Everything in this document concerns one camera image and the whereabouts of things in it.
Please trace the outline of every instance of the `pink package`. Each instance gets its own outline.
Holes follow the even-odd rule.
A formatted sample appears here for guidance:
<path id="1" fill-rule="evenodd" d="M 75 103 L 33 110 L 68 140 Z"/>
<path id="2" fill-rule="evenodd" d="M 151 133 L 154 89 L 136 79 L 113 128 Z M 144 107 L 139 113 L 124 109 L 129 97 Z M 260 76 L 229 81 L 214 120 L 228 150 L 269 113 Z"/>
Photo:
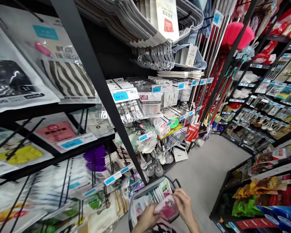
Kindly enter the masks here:
<path id="1" fill-rule="evenodd" d="M 58 122 L 41 129 L 37 129 L 35 132 L 47 139 L 49 142 L 59 142 L 76 136 L 68 121 Z"/>
<path id="2" fill-rule="evenodd" d="M 154 209 L 154 214 L 162 214 L 162 218 L 170 221 L 178 214 L 178 207 L 172 195 L 167 196 Z"/>

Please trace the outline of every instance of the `blue price label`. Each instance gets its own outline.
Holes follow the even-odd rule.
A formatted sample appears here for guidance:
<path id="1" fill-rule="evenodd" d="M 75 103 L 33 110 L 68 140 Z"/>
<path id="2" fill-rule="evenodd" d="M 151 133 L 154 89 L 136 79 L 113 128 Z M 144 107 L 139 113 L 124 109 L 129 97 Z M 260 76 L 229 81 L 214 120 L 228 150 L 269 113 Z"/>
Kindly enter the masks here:
<path id="1" fill-rule="evenodd" d="M 113 93 L 113 98 L 115 101 L 128 99 L 127 92 Z"/>
<path id="2" fill-rule="evenodd" d="M 156 93 L 156 92 L 161 92 L 161 87 L 158 86 L 158 87 L 153 87 L 152 89 L 152 93 Z"/>
<path id="3" fill-rule="evenodd" d="M 213 17 L 213 22 L 218 24 L 219 23 L 219 20 L 220 20 L 220 16 L 219 14 L 215 14 L 214 17 Z"/>
<path id="4" fill-rule="evenodd" d="M 214 79 L 214 78 L 209 78 L 209 79 L 207 80 L 207 83 L 212 83 L 213 79 Z"/>
<path id="5" fill-rule="evenodd" d="M 32 25 L 36 35 L 44 39 L 58 40 L 58 35 L 53 28 L 42 27 L 39 25 Z"/>
<path id="6" fill-rule="evenodd" d="M 225 230 L 223 229 L 223 227 L 221 226 L 220 223 L 217 223 L 217 226 L 218 226 L 218 228 L 219 228 L 223 233 L 225 232 Z"/>
<path id="7" fill-rule="evenodd" d="M 178 85 L 178 90 L 184 88 L 184 83 Z"/>
<path id="8" fill-rule="evenodd" d="M 199 85 L 204 85 L 206 84 L 206 82 L 207 82 L 207 79 L 201 79 Z"/>
<path id="9" fill-rule="evenodd" d="M 139 138 L 139 140 L 140 140 L 140 141 L 146 140 L 147 137 L 148 137 L 148 136 L 145 134 L 145 135 L 141 136 L 141 137 Z"/>
<path id="10" fill-rule="evenodd" d="M 123 168 L 122 170 L 121 170 L 121 174 L 124 174 L 125 172 L 127 172 L 128 171 L 128 167 L 125 167 L 125 168 Z"/>
<path id="11" fill-rule="evenodd" d="M 109 185 L 109 184 L 111 184 L 111 183 L 114 182 L 114 181 L 115 181 L 115 178 L 112 176 L 112 177 L 110 177 L 108 180 L 105 181 L 105 184 L 106 184 L 106 185 Z"/>
<path id="12" fill-rule="evenodd" d="M 76 139 L 67 143 L 62 144 L 61 146 L 65 149 L 69 149 L 71 147 L 77 146 L 82 144 L 83 142 L 80 139 Z"/>
<path id="13" fill-rule="evenodd" d="M 91 191 L 88 191 L 87 193 L 84 193 L 84 196 L 89 196 L 90 194 L 92 194 L 95 191 L 96 191 L 96 189 L 92 189 Z"/>
<path id="14" fill-rule="evenodd" d="M 237 229 L 237 227 L 234 225 L 234 223 L 229 222 L 229 225 L 231 226 L 231 228 L 232 228 L 236 233 L 240 233 L 240 231 Z"/>

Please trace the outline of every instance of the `yellow package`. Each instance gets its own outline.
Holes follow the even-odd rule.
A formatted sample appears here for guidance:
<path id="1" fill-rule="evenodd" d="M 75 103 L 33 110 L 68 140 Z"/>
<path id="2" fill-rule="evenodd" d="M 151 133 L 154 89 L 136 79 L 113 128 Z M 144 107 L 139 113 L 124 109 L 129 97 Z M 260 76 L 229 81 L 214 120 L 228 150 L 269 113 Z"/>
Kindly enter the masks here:
<path id="1" fill-rule="evenodd" d="M 6 154 L 11 153 L 12 150 L 4 153 L 0 153 L 0 161 L 6 160 L 7 156 Z M 27 163 L 33 160 L 36 160 L 40 157 L 42 157 L 43 154 L 41 151 L 37 150 L 33 146 L 25 146 L 23 148 L 18 149 L 15 154 L 7 161 L 7 163 L 12 165 L 18 165 Z"/>

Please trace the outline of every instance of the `store shelf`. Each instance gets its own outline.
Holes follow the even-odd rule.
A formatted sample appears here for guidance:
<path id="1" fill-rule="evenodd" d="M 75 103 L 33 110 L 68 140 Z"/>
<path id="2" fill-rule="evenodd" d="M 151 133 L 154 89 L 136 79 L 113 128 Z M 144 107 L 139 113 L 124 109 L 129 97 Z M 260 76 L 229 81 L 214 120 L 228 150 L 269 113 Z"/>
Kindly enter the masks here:
<path id="1" fill-rule="evenodd" d="M 86 109 L 95 106 L 95 104 L 47 104 L 27 107 L 22 109 L 7 110 L 0 113 L 0 122 L 15 122 L 34 117 L 46 116 L 55 113 L 71 113 L 74 111 Z"/>
<path id="2" fill-rule="evenodd" d="M 243 127 L 242 125 L 240 125 L 237 121 L 235 120 L 232 120 L 233 123 L 237 124 L 238 126 L 241 126 Z M 254 127 L 253 125 L 250 125 L 250 128 L 249 127 L 246 127 L 247 130 L 249 130 L 250 132 L 252 133 L 256 133 L 256 134 L 259 134 L 259 130 L 261 130 L 263 133 L 265 133 L 268 137 L 264 137 L 262 134 L 260 135 L 261 137 L 265 138 L 266 140 L 268 140 L 269 142 L 271 143 L 274 143 L 275 141 L 271 138 L 273 138 L 273 136 L 267 131 L 267 130 L 262 130 L 261 128 L 257 128 L 257 127 Z"/>
<path id="3" fill-rule="evenodd" d="M 229 140 L 233 141 L 235 144 L 237 144 L 238 146 L 241 144 L 241 142 L 237 139 L 232 138 L 231 136 L 228 136 L 226 133 L 222 134 L 224 137 L 228 138 Z"/>
<path id="4" fill-rule="evenodd" d="M 235 115 L 235 112 L 222 112 L 222 114 L 227 114 L 227 115 Z"/>
<path id="5" fill-rule="evenodd" d="M 285 36 L 281 36 L 281 35 L 269 36 L 267 39 L 268 40 L 276 40 L 276 41 L 283 42 L 283 43 L 288 43 L 291 40 L 289 37 L 285 37 Z"/>
<path id="6" fill-rule="evenodd" d="M 227 228 L 224 223 L 220 223 L 219 221 L 213 221 L 215 225 L 219 228 L 222 233 L 233 233 L 234 231 L 230 228 Z"/>
<path id="7" fill-rule="evenodd" d="M 37 164 L 31 165 L 31 166 L 27 166 L 27 167 L 21 168 L 19 170 L 7 173 L 7 174 L 3 175 L 1 178 L 7 179 L 7 180 L 13 180 L 13 181 L 20 179 L 22 177 L 25 177 L 25 176 L 31 175 L 35 172 L 38 172 L 38 171 L 40 171 L 48 166 L 56 165 L 62 161 L 65 161 L 67 159 L 70 159 L 70 158 L 76 157 L 78 155 L 81 155 L 85 152 L 88 152 L 89 150 L 91 150 L 99 145 L 102 145 L 102 144 L 106 143 L 107 141 L 113 140 L 114 137 L 115 137 L 115 134 L 99 138 L 96 141 L 87 143 L 83 146 L 79 146 L 75 149 L 72 149 L 72 150 L 66 152 L 66 153 L 63 153 L 63 154 L 58 153 L 57 155 L 54 156 L 54 158 L 52 158 L 50 160 L 46 160 L 46 161 L 43 161 L 41 163 L 37 163 Z"/>
<path id="8" fill-rule="evenodd" d="M 244 99 L 229 99 L 230 102 L 239 102 L 239 103 L 244 103 Z"/>
<path id="9" fill-rule="evenodd" d="M 250 83 L 239 83 L 238 86 L 244 86 L 244 87 L 255 87 L 255 84 L 250 84 Z"/>
<path id="10" fill-rule="evenodd" d="M 250 146 L 248 146 L 248 145 L 246 145 L 246 144 L 241 144 L 241 147 L 243 147 L 243 148 L 245 148 L 247 151 L 249 151 L 250 153 L 253 153 L 253 154 L 257 154 L 257 151 L 256 150 L 254 150 L 254 148 L 252 148 L 252 147 L 250 147 Z"/>
<path id="11" fill-rule="evenodd" d="M 253 64 L 252 63 L 252 64 L 250 64 L 250 67 L 268 70 L 270 68 L 270 65 L 262 65 L 262 64 Z"/>
<path id="12" fill-rule="evenodd" d="M 176 164 L 177 164 L 177 162 L 175 161 L 175 158 L 174 158 L 172 163 L 162 165 L 162 167 L 164 169 L 164 175 L 166 175 L 166 173 Z M 149 179 L 150 179 L 149 183 L 156 181 L 158 178 L 159 177 L 157 177 L 156 175 L 149 177 Z"/>

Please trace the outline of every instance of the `gray floor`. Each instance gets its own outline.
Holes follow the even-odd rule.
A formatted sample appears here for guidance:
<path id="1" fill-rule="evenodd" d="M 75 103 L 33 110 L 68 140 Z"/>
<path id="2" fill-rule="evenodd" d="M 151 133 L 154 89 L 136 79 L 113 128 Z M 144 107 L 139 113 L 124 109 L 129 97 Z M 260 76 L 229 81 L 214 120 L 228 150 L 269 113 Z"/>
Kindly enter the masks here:
<path id="1" fill-rule="evenodd" d="M 175 164 L 167 173 L 170 179 L 177 178 L 183 190 L 191 197 L 193 211 L 202 233 L 219 233 L 209 219 L 228 170 L 248 159 L 250 154 L 219 135 L 211 135 L 201 148 L 195 147 L 189 159 Z M 183 232 L 189 232 L 179 217 L 173 224 Z M 129 233 L 127 214 L 120 219 L 113 232 Z"/>

